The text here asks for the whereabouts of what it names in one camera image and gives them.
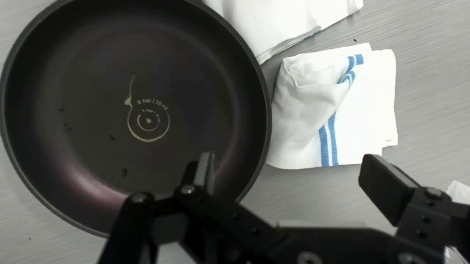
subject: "black frying pan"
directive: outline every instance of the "black frying pan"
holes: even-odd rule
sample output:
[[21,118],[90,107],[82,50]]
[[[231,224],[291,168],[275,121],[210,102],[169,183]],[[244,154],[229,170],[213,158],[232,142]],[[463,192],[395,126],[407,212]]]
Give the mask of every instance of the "black frying pan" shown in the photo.
[[163,198],[213,151],[215,195],[240,199],[270,135],[260,67],[215,11],[188,0],[60,0],[16,41],[2,135],[56,214],[109,233],[129,192]]

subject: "white towel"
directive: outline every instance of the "white towel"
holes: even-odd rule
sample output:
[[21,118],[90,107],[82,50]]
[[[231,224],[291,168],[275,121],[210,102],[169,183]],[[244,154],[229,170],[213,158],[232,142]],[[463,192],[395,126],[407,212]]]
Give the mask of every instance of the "white towel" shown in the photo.
[[470,186],[454,180],[448,186],[447,193],[453,198],[454,202],[470,205]]
[[281,168],[360,164],[398,143],[395,55],[370,44],[284,58],[267,162]]
[[363,0],[203,0],[248,42],[259,63],[360,10]]

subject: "table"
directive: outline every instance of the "table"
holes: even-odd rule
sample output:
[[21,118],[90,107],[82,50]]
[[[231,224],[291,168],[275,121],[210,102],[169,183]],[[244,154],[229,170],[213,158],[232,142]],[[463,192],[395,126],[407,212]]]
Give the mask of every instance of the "table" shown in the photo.
[[[356,42],[397,54],[400,145],[385,158],[422,184],[470,184],[470,1],[364,0],[354,16],[263,64],[273,88],[282,57]],[[22,28],[52,0],[0,0],[0,61]],[[359,165],[287,171],[266,165],[242,204],[270,223],[372,226],[394,231],[357,184]],[[0,262],[96,262],[104,239],[88,234],[41,205],[0,148]],[[160,262],[191,262],[176,245]]]

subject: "pan rim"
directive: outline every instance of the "pan rim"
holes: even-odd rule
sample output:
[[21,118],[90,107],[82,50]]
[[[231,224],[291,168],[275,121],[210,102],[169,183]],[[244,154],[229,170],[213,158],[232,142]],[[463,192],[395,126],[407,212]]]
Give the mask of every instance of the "pan rim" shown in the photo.
[[[7,129],[7,121],[6,121],[6,94],[9,89],[9,79],[12,74],[12,67],[15,66],[15,61],[24,47],[24,44],[28,41],[30,35],[47,19],[50,17],[53,13],[56,13],[57,10],[60,10],[62,7],[74,3],[77,0],[59,0],[54,1],[52,4],[49,4],[44,10],[41,10],[19,33],[19,36],[16,38],[16,41],[13,42],[9,55],[5,61],[3,70],[2,70],[2,76],[0,76],[0,133],[2,133],[2,140],[5,145],[5,149],[7,152],[7,157],[15,168],[15,171],[18,173],[19,179],[24,182],[24,184],[28,187],[28,190],[41,202],[44,204],[46,208],[49,208],[53,214],[59,215],[60,218],[63,218],[66,223],[85,230],[91,234],[96,236],[101,236],[101,237],[107,237],[109,233],[106,231],[100,231],[97,228],[93,228],[90,226],[85,226],[77,220],[74,220],[72,217],[69,217],[68,214],[65,214],[63,211],[60,211],[56,205],[53,205],[46,196],[43,196],[40,193],[40,190],[34,186],[34,183],[30,182],[30,177],[27,176],[27,173],[24,171],[24,168],[21,167],[16,155],[15,155],[15,149],[13,145],[10,143],[10,133]],[[257,161],[256,168],[251,173],[250,180],[245,183],[245,186],[242,187],[242,190],[238,193],[238,196],[235,198],[235,201],[241,201],[247,192],[253,187],[254,182],[257,180],[265,161],[266,161],[266,155],[267,155],[267,148],[269,148],[269,142],[270,142],[270,133],[272,133],[272,110],[270,110],[270,98],[269,98],[269,92],[267,92],[267,83],[265,79],[265,74],[262,72],[262,67],[256,58],[256,55],[253,54],[251,48],[248,47],[248,44],[244,41],[244,38],[237,32],[237,29],[228,23],[222,16],[219,16],[215,10],[212,10],[210,7],[207,7],[204,3],[198,1],[198,0],[182,0],[181,4],[191,4],[193,7],[201,10],[204,14],[210,16],[212,19],[215,19],[220,26],[223,26],[225,30],[228,30],[231,33],[231,36],[234,38],[234,41],[237,41],[237,44],[242,48],[242,51],[245,52],[245,55],[250,60],[250,64],[257,76],[259,85],[262,88],[262,95],[263,95],[263,102],[265,102],[265,142],[263,142],[263,148]]]

